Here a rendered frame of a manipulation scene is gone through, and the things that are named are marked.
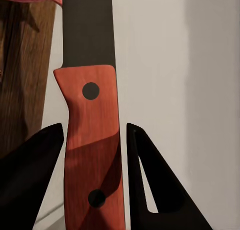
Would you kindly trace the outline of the parer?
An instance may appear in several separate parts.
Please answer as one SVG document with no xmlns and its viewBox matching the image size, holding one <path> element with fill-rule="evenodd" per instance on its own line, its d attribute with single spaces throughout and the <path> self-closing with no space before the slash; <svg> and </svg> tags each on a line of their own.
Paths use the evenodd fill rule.
<svg viewBox="0 0 240 230">
<path fill-rule="evenodd" d="M 126 230 L 112 0 L 62 0 L 66 230 Z"/>
</svg>

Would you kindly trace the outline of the cutting board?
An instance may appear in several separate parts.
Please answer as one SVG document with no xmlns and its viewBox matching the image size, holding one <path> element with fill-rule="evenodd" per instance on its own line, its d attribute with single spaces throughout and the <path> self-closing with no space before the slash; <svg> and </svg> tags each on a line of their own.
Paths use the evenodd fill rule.
<svg viewBox="0 0 240 230">
<path fill-rule="evenodd" d="M 42 128 L 55 13 L 0 0 L 0 160 Z"/>
</svg>

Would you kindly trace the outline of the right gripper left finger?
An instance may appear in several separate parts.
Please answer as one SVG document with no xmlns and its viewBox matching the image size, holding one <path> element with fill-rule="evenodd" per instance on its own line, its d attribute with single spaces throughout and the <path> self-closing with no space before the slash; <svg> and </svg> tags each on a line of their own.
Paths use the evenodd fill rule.
<svg viewBox="0 0 240 230">
<path fill-rule="evenodd" d="M 64 142 L 61 123 L 0 160 L 0 230 L 32 230 Z"/>
</svg>

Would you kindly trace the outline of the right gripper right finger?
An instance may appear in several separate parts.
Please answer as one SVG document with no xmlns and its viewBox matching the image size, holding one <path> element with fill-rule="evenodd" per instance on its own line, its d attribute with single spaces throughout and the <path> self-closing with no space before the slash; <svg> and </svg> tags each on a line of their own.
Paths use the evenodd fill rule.
<svg viewBox="0 0 240 230">
<path fill-rule="evenodd" d="M 131 230 L 213 230 L 146 132 L 126 124 Z M 148 211 L 141 159 L 158 213 Z"/>
</svg>

